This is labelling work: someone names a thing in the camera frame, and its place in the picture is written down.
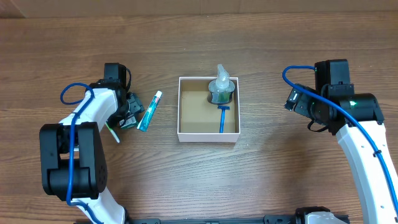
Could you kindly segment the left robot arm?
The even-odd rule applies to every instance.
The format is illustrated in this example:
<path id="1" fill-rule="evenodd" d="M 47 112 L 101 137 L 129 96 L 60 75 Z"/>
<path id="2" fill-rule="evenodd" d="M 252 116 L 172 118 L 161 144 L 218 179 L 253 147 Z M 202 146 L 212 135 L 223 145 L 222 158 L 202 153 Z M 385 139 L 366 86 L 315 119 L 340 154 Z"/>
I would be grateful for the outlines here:
<path id="1" fill-rule="evenodd" d="M 108 170 L 100 132 L 132 115 L 132 75 L 120 63 L 106 63 L 104 77 L 85 89 L 83 99 L 59 123 L 39 132 L 42 186 L 92 223 L 129 223 L 127 210 L 107 188 Z"/>

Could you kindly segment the teal toothpaste tube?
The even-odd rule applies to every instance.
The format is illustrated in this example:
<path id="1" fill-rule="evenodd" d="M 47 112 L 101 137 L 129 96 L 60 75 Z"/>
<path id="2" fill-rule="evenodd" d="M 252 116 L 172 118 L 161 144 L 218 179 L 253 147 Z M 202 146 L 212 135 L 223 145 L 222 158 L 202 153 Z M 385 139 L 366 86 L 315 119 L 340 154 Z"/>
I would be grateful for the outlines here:
<path id="1" fill-rule="evenodd" d="M 144 113 L 142 119 L 140 120 L 139 124 L 137 125 L 138 130 L 141 130 L 143 132 L 147 131 L 147 128 L 149 127 L 149 124 L 152 120 L 152 117 L 153 117 L 157 107 L 158 107 L 161 97 L 162 97 L 162 92 L 157 91 L 157 93 L 154 95 L 150 105 L 146 109 L 146 112 Z"/>

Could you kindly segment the green white toothbrush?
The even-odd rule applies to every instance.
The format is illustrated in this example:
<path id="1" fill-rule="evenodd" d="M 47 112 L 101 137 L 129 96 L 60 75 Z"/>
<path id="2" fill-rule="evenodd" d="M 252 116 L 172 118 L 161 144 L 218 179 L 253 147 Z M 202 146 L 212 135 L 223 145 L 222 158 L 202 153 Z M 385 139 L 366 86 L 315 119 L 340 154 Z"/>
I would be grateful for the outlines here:
<path id="1" fill-rule="evenodd" d="M 121 141 L 120 141 L 119 136 L 118 136 L 118 135 L 116 134 L 116 132 L 114 131 L 114 129 L 111 128 L 111 127 L 109 126 L 108 123 L 105 123 L 105 125 L 106 125 L 107 129 L 109 130 L 109 132 L 111 133 L 111 135 L 113 136 L 113 138 L 114 138 L 114 139 L 116 140 L 116 142 L 119 144 Z"/>

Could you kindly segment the clear pump bottle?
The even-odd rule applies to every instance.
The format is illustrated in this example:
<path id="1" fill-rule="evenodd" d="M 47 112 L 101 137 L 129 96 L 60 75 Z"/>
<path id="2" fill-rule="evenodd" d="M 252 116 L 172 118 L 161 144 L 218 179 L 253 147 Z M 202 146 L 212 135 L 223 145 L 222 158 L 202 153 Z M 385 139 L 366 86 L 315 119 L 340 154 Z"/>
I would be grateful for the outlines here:
<path id="1" fill-rule="evenodd" d="M 217 69 L 217 78 L 208 85 L 210 92 L 208 102 L 214 105 L 225 105 L 232 101 L 235 84 L 230 80 L 230 75 L 222 64 L 218 64 Z"/>

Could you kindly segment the green white soap packet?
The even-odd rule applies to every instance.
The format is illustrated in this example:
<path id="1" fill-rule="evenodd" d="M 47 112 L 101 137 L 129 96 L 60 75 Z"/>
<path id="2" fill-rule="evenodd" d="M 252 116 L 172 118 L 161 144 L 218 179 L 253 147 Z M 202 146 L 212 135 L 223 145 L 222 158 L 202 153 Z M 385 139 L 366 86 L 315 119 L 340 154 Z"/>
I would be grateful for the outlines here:
<path id="1" fill-rule="evenodd" d="M 129 128 L 133 128 L 137 125 L 138 125 L 138 122 L 137 122 L 136 116 L 133 114 L 130 114 L 125 119 L 123 119 L 119 122 L 119 126 L 121 129 L 129 129 Z"/>

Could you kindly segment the blue razor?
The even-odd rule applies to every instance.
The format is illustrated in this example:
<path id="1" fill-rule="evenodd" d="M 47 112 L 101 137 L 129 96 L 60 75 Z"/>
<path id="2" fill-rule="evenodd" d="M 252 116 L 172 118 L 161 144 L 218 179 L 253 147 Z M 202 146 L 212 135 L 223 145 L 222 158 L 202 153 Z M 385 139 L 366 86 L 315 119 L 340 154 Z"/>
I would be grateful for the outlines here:
<path id="1" fill-rule="evenodd" d="M 221 110 L 219 133 L 223 133 L 224 132 L 225 113 L 226 113 L 226 110 L 230 110 L 230 107 L 229 106 L 218 105 L 218 109 Z"/>

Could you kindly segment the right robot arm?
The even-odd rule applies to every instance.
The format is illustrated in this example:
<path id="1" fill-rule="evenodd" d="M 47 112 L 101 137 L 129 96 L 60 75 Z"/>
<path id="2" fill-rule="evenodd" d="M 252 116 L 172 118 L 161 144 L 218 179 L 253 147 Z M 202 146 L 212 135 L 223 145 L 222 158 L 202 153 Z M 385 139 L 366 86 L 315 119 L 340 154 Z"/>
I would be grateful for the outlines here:
<path id="1" fill-rule="evenodd" d="M 365 223 L 397 222 L 397 173 L 374 95 L 357 94 L 345 59 L 312 66 L 315 87 L 292 85 L 285 108 L 334 135 L 349 162 Z M 216 77 L 178 81 L 177 135 L 181 142 L 236 142 L 239 82 L 219 67 Z"/>

